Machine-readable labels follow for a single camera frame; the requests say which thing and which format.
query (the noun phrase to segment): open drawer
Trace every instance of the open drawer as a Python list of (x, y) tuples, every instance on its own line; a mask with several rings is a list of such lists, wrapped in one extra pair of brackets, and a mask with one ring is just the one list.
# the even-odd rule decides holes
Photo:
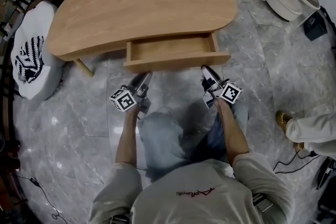
[(124, 67), (142, 73), (223, 65), (229, 59), (228, 52), (219, 51), (215, 33), (206, 33), (128, 41)]

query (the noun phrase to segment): beige t-shirt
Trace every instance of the beige t-shirt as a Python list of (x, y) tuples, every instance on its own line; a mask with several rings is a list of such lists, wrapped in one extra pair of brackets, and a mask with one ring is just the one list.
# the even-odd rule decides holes
[[(290, 223), (293, 199), (259, 153), (234, 159), (235, 178), (224, 163), (208, 161), (178, 168), (142, 190), (140, 174), (128, 164), (114, 164), (112, 175), (92, 204), (90, 224), (108, 224), (129, 214), (133, 224)], [(254, 194), (273, 205), (261, 213)]]

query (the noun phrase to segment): power cord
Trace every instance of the power cord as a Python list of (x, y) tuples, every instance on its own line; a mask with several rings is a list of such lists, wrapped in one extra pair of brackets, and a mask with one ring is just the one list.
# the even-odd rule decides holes
[(299, 152), (300, 152), (300, 151), (296, 151), (294, 157), (293, 157), (288, 163), (283, 163), (283, 162), (280, 162), (280, 161), (277, 162), (277, 164), (276, 164), (276, 165), (274, 166), (274, 168), (273, 168), (273, 171), (275, 170), (275, 168), (277, 168), (278, 164), (283, 164), (283, 165), (285, 165), (285, 166), (290, 165), (290, 164), (294, 161), (294, 159), (295, 159), (296, 156), (298, 156), (299, 159), (305, 159), (305, 158), (308, 158), (308, 157), (315, 157), (315, 156), (317, 156), (316, 158), (311, 159), (311, 160), (310, 160), (309, 162), (307, 162), (305, 165), (303, 165), (302, 167), (300, 167), (300, 168), (298, 168), (298, 169), (296, 169), (296, 170), (294, 170), (294, 171), (289, 171), (289, 172), (282, 172), (282, 171), (279, 171), (279, 172), (275, 172), (276, 174), (292, 174), (292, 173), (295, 173), (295, 172), (297, 172), (297, 171), (303, 169), (305, 166), (307, 166), (308, 164), (310, 164), (313, 160), (315, 160), (315, 159), (317, 159), (318, 157), (321, 156), (321, 155), (317, 155), (317, 154), (313, 151), (313, 152), (311, 152), (309, 155), (307, 155), (307, 156), (305, 156), (305, 157), (301, 157), (301, 156), (299, 155)]
[(13, 175), (13, 174), (11, 174), (11, 176), (15, 176), (15, 177), (18, 177), (18, 178), (27, 179), (27, 180), (29, 180), (30, 182), (32, 182), (36, 187), (39, 187), (39, 188), (43, 191), (44, 196), (46, 196), (46, 199), (47, 199), (48, 203), (49, 203), (49, 204), (56, 210), (56, 212), (57, 212), (57, 214), (54, 214), (54, 213), (51, 214), (51, 217), (52, 217), (53, 219), (55, 219), (55, 220), (57, 220), (58, 218), (61, 218), (61, 219), (64, 220), (64, 222), (65, 222), (66, 224), (68, 224), (67, 220), (59, 214), (59, 211), (58, 211), (58, 209), (56, 208), (56, 206), (52, 205), (52, 203), (49, 201), (49, 199), (48, 199), (48, 197), (47, 197), (47, 194), (45, 193), (45, 191), (44, 191), (43, 188), (41, 187), (41, 184), (40, 184), (36, 179), (34, 179), (34, 178), (32, 178), (32, 177), (31, 177), (31, 178), (28, 178), (28, 177), (23, 177), (23, 176)]

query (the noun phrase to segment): white armchair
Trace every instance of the white armchair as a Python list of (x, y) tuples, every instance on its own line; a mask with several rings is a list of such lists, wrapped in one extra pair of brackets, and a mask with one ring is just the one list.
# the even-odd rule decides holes
[[(46, 39), (57, 7), (49, 2), (40, 2), (34, 9), (27, 12), (22, 24), (16, 30), (14, 46), (10, 58), (13, 63), (13, 78), (19, 86), (22, 97), (30, 100), (43, 101), (52, 95), (62, 77), (63, 61), (46, 51)], [(31, 83), (19, 80), (18, 70), (14, 65), (15, 57), (22, 45), (32, 37), (43, 36), (42, 60), (44, 65), (40, 75)]]

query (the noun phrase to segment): black box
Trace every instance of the black box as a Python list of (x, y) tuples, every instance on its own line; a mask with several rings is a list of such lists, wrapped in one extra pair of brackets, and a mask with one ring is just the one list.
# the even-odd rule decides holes
[(310, 41), (313, 41), (327, 33), (325, 24), (323, 17), (318, 12), (315, 12), (305, 21), (303, 25), (304, 34)]

